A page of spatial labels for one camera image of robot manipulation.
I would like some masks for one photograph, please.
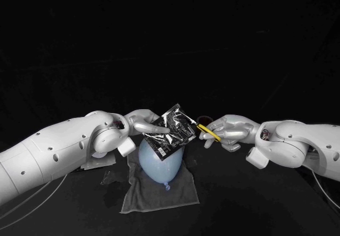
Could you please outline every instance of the gray towel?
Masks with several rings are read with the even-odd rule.
[[[148,212],[200,203],[193,175],[185,169],[182,161],[177,175],[168,183],[168,191],[165,186],[148,177],[139,166],[138,148],[126,156],[126,164],[129,166],[128,182],[131,187],[119,213],[129,213],[131,211]]]

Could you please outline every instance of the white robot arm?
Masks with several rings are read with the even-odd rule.
[[[221,146],[234,151],[236,141],[254,144],[246,160],[265,168],[270,160],[280,166],[305,166],[318,175],[340,181],[340,127],[308,125],[295,120],[269,121],[260,125],[247,118],[224,115],[207,128],[221,138]],[[200,134],[211,145],[210,134]]]
[[[118,148],[126,156],[135,150],[129,135],[168,133],[168,128],[149,124],[156,118],[145,109],[125,116],[95,111],[35,132],[0,153],[0,205],[33,187],[64,176],[96,152]]]

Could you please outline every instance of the black packet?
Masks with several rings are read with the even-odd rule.
[[[161,161],[195,138],[181,107],[175,104],[161,117],[151,123],[169,129],[168,134],[141,133]]]

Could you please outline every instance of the white wire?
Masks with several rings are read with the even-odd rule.
[[[43,203],[44,203],[44,202],[47,201],[47,199],[51,197],[53,193],[56,192],[57,188],[59,188],[60,185],[61,185],[61,182],[59,183],[59,185],[57,185],[54,191],[51,192],[51,194],[48,195],[48,197],[46,198],[46,200],[41,202],[41,204],[40,204],[20,219],[17,219],[17,220],[15,220],[14,222],[11,222],[8,225],[2,226],[2,227],[0,228],[0,230],[2,230],[4,228],[7,228],[8,226],[11,226],[15,222],[18,222],[25,216],[28,216],[28,215],[35,211],[35,209],[43,205]]]
[[[326,198],[331,200],[331,198],[328,197],[328,195],[326,195],[326,193],[325,193],[325,191],[324,191],[324,189],[322,189],[322,187],[321,187],[321,184],[319,184],[318,180],[316,180],[316,184],[318,184],[318,187],[321,188],[321,190],[322,190],[322,192],[324,192],[324,195],[325,195]]]
[[[47,184],[33,193],[33,195],[4,214],[0,216],[0,220],[7,216],[10,215],[15,210],[17,208],[20,208],[20,206],[37,195],[37,193],[46,188],[46,186],[48,185],[50,182],[47,182]]]

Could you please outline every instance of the balloon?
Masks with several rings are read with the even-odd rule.
[[[139,165],[148,177],[165,185],[169,190],[168,182],[172,180],[181,163],[184,147],[181,147],[165,159],[159,160],[152,148],[149,147],[145,139],[139,143],[138,159]]]

